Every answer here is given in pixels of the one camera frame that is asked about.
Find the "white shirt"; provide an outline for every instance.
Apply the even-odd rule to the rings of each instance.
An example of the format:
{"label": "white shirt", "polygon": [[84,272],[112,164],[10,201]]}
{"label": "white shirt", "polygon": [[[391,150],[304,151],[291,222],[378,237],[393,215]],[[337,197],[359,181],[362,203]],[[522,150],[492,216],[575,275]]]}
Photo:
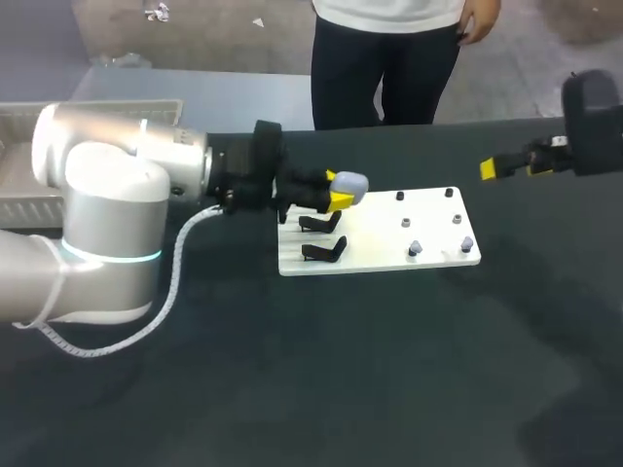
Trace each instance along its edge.
{"label": "white shirt", "polygon": [[312,0],[318,15],[369,32],[413,33],[458,23],[465,0]]}

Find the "black table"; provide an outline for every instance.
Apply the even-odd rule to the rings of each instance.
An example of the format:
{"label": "black table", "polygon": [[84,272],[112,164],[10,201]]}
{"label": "black table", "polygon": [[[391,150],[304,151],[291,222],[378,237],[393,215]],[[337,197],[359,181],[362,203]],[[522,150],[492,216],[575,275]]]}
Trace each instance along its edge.
{"label": "black table", "polygon": [[[478,180],[483,157],[560,130],[288,134],[299,164],[374,191],[459,186],[481,265],[284,278],[274,216],[207,221],[136,347],[84,362],[0,330],[1,464],[622,465],[623,175]],[[141,324],[63,332],[94,346]]]}

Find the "white cable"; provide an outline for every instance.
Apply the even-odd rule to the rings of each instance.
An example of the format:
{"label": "white cable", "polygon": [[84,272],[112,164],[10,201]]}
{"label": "white cable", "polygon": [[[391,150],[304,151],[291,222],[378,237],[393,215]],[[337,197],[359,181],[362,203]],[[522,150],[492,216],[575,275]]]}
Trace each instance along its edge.
{"label": "white cable", "polygon": [[65,284],[65,278],[67,277],[67,264],[58,253],[55,245],[52,241],[44,236],[40,235],[31,235],[33,238],[37,238],[40,241],[43,241],[45,245],[50,249],[53,256],[55,257],[56,262],[58,263],[58,276],[56,277],[54,283],[52,284],[52,289],[50,290],[50,294],[48,294],[48,299],[46,300],[43,309],[37,315],[37,317],[29,324],[22,323],[13,323],[13,325],[18,329],[32,329],[38,328],[41,324],[45,323],[50,315],[50,312],[54,309],[56,302],[58,301],[58,297],[60,296],[60,292],[62,291],[62,286]]}
{"label": "white cable", "polygon": [[147,326],[145,326],[133,336],[130,336],[123,341],[108,345],[106,347],[86,349],[72,345],[44,322],[39,322],[39,320],[35,320],[32,325],[39,331],[41,331],[46,338],[52,341],[52,343],[60,348],[63,352],[69,353],[79,358],[95,358],[102,357],[104,355],[110,355],[111,353],[117,352],[137,343],[141,339],[151,334],[158,326],[163,323],[163,321],[165,321],[166,316],[173,308],[173,304],[175,304],[175,299],[177,298],[177,291],[179,288],[180,273],[182,269],[182,253],[184,251],[184,242],[186,241],[188,233],[199,222],[205,219],[209,219],[210,217],[218,216],[222,214],[222,212],[223,211],[220,206],[211,206],[194,215],[186,222],[186,224],[184,224],[182,229],[179,231],[177,238],[175,239],[175,247],[173,249],[173,268],[171,273],[171,282],[168,289],[168,295],[166,296],[165,304],[158,312],[156,317]]}

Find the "bolt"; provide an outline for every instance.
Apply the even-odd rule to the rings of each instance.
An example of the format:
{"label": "bolt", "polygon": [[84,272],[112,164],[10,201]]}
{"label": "bolt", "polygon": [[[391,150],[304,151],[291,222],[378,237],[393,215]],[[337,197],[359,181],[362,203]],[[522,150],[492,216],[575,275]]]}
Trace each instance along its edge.
{"label": "bolt", "polygon": [[411,243],[411,246],[409,247],[409,256],[413,258],[415,256],[418,256],[418,254],[420,254],[421,252],[422,252],[422,248],[421,248],[420,243],[417,240]]}
{"label": "bolt", "polygon": [[467,236],[463,243],[460,245],[460,251],[462,251],[463,253],[469,253],[473,246],[474,240],[471,239],[471,236]]}

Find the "white plate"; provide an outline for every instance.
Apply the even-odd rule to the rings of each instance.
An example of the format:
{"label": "white plate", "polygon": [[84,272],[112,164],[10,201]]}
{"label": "white plate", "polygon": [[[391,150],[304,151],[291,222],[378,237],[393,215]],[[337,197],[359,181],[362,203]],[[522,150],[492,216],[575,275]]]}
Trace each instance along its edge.
{"label": "white plate", "polygon": [[[402,269],[431,269],[474,266],[480,263],[480,249],[472,231],[460,190],[447,188],[404,191],[404,199],[396,199],[397,191],[369,193],[355,207],[343,212],[333,233],[301,232],[300,216],[328,220],[331,215],[317,214],[311,209],[293,207],[288,220],[278,226],[279,273],[281,275],[348,274]],[[455,224],[455,215],[461,216]],[[409,219],[410,227],[402,227]],[[304,244],[332,249],[345,235],[347,249],[337,263],[305,261]],[[469,236],[474,244],[469,253],[461,244]],[[417,240],[422,252],[409,256],[409,247]]]}

